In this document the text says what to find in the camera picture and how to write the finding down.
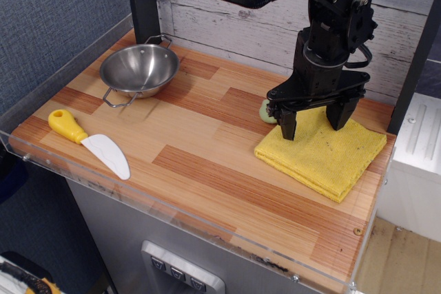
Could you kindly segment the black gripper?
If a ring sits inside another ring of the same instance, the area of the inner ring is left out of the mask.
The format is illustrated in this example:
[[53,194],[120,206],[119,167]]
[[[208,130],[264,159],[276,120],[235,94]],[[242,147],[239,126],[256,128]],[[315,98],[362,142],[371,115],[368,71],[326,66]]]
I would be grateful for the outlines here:
[[370,75],[360,68],[371,62],[370,51],[364,61],[332,63],[310,51],[297,51],[291,76],[267,93],[267,112],[280,126],[285,140],[293,141],[298,112],[326,107],[327,119],[335,131],[342,129],[364,97]]

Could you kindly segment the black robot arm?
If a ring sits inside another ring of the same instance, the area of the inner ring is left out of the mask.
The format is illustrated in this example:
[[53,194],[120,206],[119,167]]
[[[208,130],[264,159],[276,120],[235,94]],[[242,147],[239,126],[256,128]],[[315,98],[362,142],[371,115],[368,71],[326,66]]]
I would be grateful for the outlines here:
[[298,112],[326,108],[336,131],[342,129],[365,96],[370,76],[362,69],[372,55],[372,0],[308,0],[309,26],[297,36],[291,76],[268,91],[267,113],[283,138],[293,140]]

